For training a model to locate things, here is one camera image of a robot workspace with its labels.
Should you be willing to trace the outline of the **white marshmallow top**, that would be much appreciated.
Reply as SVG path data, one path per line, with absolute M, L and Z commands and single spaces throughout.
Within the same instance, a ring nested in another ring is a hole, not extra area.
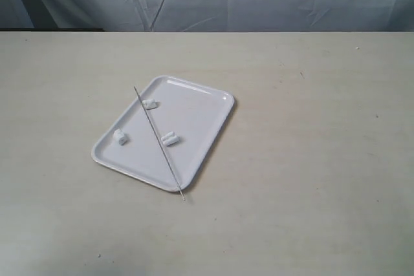
M 175 134 L 175 132 L 171 131 L 168 134 L 164 135 L 161 138 L 161 142 L 165 145 L 165 146 L 170 146 L 173 145 L 174 143 L 177 143 L 179 140 L 179 137 Z

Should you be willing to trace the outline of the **white marshmallow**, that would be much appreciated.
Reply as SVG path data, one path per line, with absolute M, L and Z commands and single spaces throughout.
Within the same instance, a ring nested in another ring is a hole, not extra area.
M 156 109 L 158 107 L 158 103 L 153 98 L 142 100 L 141 103 L 145 110 Z
M 161 142 L 165 145 L 165 146 L 170 146 L 173 145 L 174 143 L 177 143 L 179 140 L 179 137 L 175 134 L 175 132 L 171 131 L 168 134 L 164 135 L 161 138 Z
M 116 129 L 113 133 L 113 139 L 115 142 L 117 142 L 119 145 L 124 145 L 128 142 L 127 135 L 123 132 L 121 129 Z

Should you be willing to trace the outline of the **white marshmallow bottom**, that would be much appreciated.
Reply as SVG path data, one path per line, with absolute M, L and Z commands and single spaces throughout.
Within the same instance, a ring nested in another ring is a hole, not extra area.
M 153 98 L 142 100 L 141 103 L 145 110 L 156 109 L 158 107 L 158 103 Z

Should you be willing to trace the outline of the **thin metal skewer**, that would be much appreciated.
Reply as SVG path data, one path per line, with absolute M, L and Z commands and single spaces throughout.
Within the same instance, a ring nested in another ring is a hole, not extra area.
M 165 159 L 165 161 L 167 163 L 168 169 L 169 169 L 169 171 L 170 171 L 170 173 L 171 173 L 171 175 L 172 175 L 172 177 L 173 177 L 173 179 L 174 179 L 174 181 L 175 181 L 175 183 L 177 185 L 177 189 L 179 190 L 179 193 L 180 193 L 180 195 L 182 197 L 182 200 L 184 202 L 186 202 L 186 197 L 184 196 L 184 193 L 182 192 L 182 188 L 181 188 L 181 186 L 179 184 L 179 181 L 178 181 L 178 179 L 176 177 L 176 174 L 175 174 L 175 172 L 173 170 L 173 167 L 171 165 L 171 162 L 170 162 L 170 160 L 169 160 L 169 158 L 168 158 L 168 156 L 167 156 L 167 154 L 166 154 L 166 152 L 164 150 L 163 144 L 162 144 L 160 138 L 158 137 L 158 134 L 157 134 L 157 131 L 155 129 L 155 126 L 153 125 L 153 122 L 151 121 L 151 118 L 150 118 L 150 116 L 149 116 L 146 108 L 144 107 L 144 104 L 143 104 L 143 101 L 142 101 L 142 99 L 140 97 L 139 91 L 138 91 L 138 89 L 137 89 L 136 86 L 133 86 L 133 88 L 134 88 L 135 94 L 137 96 L 137 99 L 138 99 L 140 105 L 142 106 L 142 109 L 143 109 L 144 114 L 146 116 L 146 119 L 147 119 L 147 121 L 149 123 L 149 126 L 151 127 L 151 130 L 153 132 L 153 135 L 155 136 L 155 140 L 158 143 L 159 149 L 160 149 L 160 151 L 161 151 L 161 153 L 162 153 L 162 155 L 163 155 L 163 157 L 164 157 L 164 159 Z

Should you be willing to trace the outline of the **white rectangular plastic tray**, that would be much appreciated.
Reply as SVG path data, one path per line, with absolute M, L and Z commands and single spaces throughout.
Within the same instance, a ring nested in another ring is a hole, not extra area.
M 158 103 L 147 112 L 160 140 L 171 131 L 179 137 L 177 143 L 163 147 L 183 190 L 204 162 L 235 99 L 229 92 L 172 76 L 154 78 L 140 97 Z M 116 129 L 127 135 L 124 145 L 114 141 Z M 96 142 L 91 156 L 105 167 L 161 190 L 179 191 L 137 96 Z

